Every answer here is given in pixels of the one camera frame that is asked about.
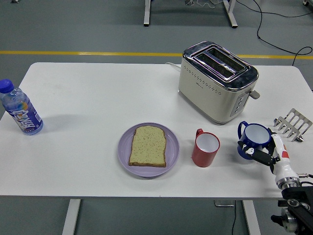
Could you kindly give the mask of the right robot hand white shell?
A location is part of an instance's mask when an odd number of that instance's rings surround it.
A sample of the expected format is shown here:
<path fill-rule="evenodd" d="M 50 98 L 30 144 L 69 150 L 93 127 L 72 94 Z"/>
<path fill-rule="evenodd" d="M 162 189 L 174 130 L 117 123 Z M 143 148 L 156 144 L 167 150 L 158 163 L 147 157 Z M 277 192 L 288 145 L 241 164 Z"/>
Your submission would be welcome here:
<path fill-rule="evenodd" d="M 299 176 L 291 168 L 289 154 L 281 137 L 270 129 L 268 130 L 271 133 L 271 138 L 266 146 L 267 153 L 252 147 L 252 145 L 247 145 L 243 141 L 238 141 L 238 146 L 249 158 L 270 167 L 279 189 L 300 186 Z"/>

